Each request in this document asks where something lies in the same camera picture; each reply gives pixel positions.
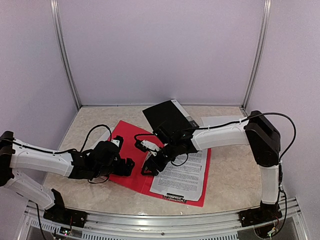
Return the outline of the red clip file folder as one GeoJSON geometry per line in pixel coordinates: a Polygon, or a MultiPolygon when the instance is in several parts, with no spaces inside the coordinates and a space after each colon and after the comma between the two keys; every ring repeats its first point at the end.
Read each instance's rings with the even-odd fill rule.
{"type": "MultiPolygon", "coordinates": [[[[113,130],[112,134],[116,136],[121,136],[124,139],[124,143],[120,150],[120,156],[122,158],[130,158],[135,162],[135,167],[132,170],[131,176],[117,176],[111,175],[109,180],[114,182],[120,186],[126,187],[130,190],[133,190],[137,193],[163,199],[162,195],[150,192],[150,188],[153,182],[153,176],[144,176],[141,174],[141,170],[143,167],[143,163],[146,158],[150,155],[147,152],[142,152],[135,147],[135,139],[134,136],[136,134],[147,134],[148,132],[142,128],[139,128],[135,125],[127,123],[125,121],[119,121],[116,125],[115,129],[113,130]]],[[[208,183],[208,175],[209,175],[209,168],[210,168],[210,158],[208,159],[208,167],[207,167],[207,180],[204,183],[204,189],[202,192],[202,196],[199,201],[187,201],[186,203],[177,202],[185,205],[195,206],[195,207],[203,207],[205,202],[205,195],[208,183]]]]}

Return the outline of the metal folder clip bottom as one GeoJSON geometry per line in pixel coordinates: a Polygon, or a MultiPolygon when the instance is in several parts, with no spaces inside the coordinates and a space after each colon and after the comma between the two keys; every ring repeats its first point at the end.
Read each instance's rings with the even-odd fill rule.
{"type": "Polygon", "coordinates": [[[173,193],[164,194],[162,196],[162,198],[167,201],[179,202],[179,203],[184,203],[184,204],[187,202],[187,200],[185,199],[185,197],[183,195],[177,195],[177,194],[173,194],[173,193]]]}

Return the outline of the printed paper sheet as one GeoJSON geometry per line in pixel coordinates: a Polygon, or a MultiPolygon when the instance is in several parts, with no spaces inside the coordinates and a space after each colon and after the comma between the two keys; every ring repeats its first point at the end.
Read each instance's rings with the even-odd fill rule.
{"type": "Polygon", "coordinates": [[[150,192],[161,196],[167,193],[181,195],[187,201],[198,202],[208,179],[207,162],[210,156],[209,150],[178,156],[174,163],[168,163],[153,178],[150,192]]]}

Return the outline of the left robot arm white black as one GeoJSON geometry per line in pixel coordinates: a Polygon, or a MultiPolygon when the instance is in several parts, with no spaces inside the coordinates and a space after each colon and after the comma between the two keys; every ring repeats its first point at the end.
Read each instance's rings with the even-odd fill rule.
{"type": "Polygon", "coordinates": [[[129,177],[135,167],[130,158],[121,158],[123,138],[99,141],[87,150],[68,149],[53,151],[26,144],[11,131],[0,136],[0,185],[38,204],[46,212],[63,223],[70,218],[62,195],[55,189],[48,189],[29,176],[23,169],[53,173],[68,179],[88,180],[110,175],[129,177]]]}

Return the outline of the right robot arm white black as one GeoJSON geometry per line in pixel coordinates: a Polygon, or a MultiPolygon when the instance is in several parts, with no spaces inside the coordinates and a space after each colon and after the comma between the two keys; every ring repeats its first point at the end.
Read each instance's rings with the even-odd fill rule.
{"type": "Polygon", "coordinates": [[[282,183],[281,136],[260,111],[248,117],[215,126],[199,126],[179,110],[159,110],[153,106],[143,110],[152,133],[163,143],[159,149],[143,144],[151,156],[141,173],[157,176],[168,163],[180,155],[189,155],[216,147],[248,145],[261,172],[262,194],[259,207],[242,211],[242,217],[256,216],[260,222],[282,217],[279,197],[282,183]]]}

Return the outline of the black clip file folder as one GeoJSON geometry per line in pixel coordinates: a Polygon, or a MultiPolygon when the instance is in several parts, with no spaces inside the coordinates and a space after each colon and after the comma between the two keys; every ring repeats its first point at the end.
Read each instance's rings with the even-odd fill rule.
{"type": "Polygon", "coordinates": [[[150,106],[142,113],[153,133],[163,132],[171,137],[177,131],[200,127],[176,99],[150,106]]]}

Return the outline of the blank paper sheet left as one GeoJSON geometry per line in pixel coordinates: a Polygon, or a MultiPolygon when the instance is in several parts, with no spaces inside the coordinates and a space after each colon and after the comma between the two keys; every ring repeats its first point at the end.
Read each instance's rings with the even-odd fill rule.
{"type": "Polygon", "coordinates": [[[107,130],[105,133],[101,135],[101,137],[98,139],[99,142],[101,141],[108,141],[110,139],[111,133],[109,130],[107,130]]]}

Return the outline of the blank white paper sheet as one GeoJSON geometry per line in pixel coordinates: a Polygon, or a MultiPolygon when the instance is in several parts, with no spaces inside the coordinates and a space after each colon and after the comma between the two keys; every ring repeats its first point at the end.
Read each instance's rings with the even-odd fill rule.
{"type": "Polygon", "coordinates": [[[213,127],[223,125],[229,122],[238,123],[240,120],[245,119],[244,116],[240,115],[222,115],[222,116],[206,116],[201,117],[202,124],[204,127],[213,127]]]}

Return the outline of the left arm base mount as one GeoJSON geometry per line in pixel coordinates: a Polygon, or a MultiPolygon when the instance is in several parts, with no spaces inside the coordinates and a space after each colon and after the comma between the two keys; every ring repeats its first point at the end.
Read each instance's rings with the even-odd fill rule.
{"type": "Polygon", "coordinates": [[[84,228],[88,213],[55,204],[44,211],[43,218],[70,227],[84,228]]]}

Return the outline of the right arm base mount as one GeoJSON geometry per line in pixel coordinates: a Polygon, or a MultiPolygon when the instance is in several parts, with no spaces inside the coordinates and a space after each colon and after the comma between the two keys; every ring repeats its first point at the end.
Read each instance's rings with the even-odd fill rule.
{"type": "Polygon", "coordinates": [[[249,208],[238,213],[242,227],[259,225],[280,219],[283,215],[278,204],[262,204],[256,208],[249,208]]]}

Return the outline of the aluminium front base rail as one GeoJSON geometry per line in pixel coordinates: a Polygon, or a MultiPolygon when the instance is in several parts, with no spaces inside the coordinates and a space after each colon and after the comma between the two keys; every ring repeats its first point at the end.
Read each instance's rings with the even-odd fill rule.
{"type": "Polygon", "coordinates": [[[243,227],[237,210],[195,215],[127,215],[89,211],[83,227],[38,219],[34,203],[28,203],[15,240],[257,240],[263,224],[243,227]]]}

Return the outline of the aluminium frame post left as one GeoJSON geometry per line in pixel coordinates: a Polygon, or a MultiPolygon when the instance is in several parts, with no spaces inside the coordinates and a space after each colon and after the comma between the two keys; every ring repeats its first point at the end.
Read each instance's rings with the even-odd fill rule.
{"type": "Polygon", "coordinates": [[[79,93],[73,78],[70,61],[68,58],[67,48],[64,41],[62,22],[61,22],[60,11],[59,11],[59,3],[57,0],[50,0],[49,2],[50,2],[52,20],[54,25],[54,31],[57,39],[57,45],[59,48],[63,69],[66,75],[67,83],[71,92],[74,105],[77,111],[79,111],[82,107],[82,103],[81,103],[79,93]]]}

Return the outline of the aluminium frame post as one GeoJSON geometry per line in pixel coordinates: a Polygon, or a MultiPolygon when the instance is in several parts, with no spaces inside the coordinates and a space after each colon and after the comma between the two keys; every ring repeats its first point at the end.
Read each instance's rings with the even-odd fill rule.
{"type": "Polygon", "coordinates": [[[50,2],[52,20],[54,25],[54,31],[57,39],[57,45],[59,48],[63,69],[66,75],[67,83],[71,92],[74,105],[77,111],[79,111],[82,107],[82,103],[81,103],[79,93],[73,78],[70,61],[68,58],[67,48],[64,41],[62,22],[61,22],[60,11],[59,11],[59,3],[57,0],[50,0],[49,2],[50,2]]]}
{"type": "Polygon", "coordinates": [[[264,6],[263,6],[263,13],[262,13],[262,20],[261,20],[260,31],[258,36],[258,42],[257,42],[257,47],[254,55],[254,60],[253,60],[253,66],[250,72],[250,78],[245,91],[244,99],[241,104],[241,107],[244,111],[246,111],[249,106],[249,102],[254,90],[256,79],[257,79],[257,75],[258,75],[258,71],[259,71],[259,67],[260,67],[260,63],[261,63],[261,59],[264,51],[266,36],[268,32],[271,8],[272,8],[272,1],[265,0],[264,6]]]}

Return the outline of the aluminium frame post right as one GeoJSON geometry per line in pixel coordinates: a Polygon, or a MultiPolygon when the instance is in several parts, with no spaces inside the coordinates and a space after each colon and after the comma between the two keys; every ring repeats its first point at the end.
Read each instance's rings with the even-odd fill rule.
{"type": "Polygon", "coordinates": [[[250,72],[250,78],[245,91],[244,99],[241,104],[241,107],[244,111],[246,111],[249,106],[249,102],[254,90],[256,79],[257,79],[257,75],[258,75],[258,71],[259,71],[259,67],[260,67],[260,63],[261,63],[261,59],[264,51],[266,36],[268,32],[271,8],[272,8],[272,1],[265,0],[264,6],[263,6],[263,13],[262,13],[262,20],[261,20],[260,31],[258,36],[258,42],[257,42],[257,47],[254,55],[254,60],[253,60],[253,66],[250,72]]]}

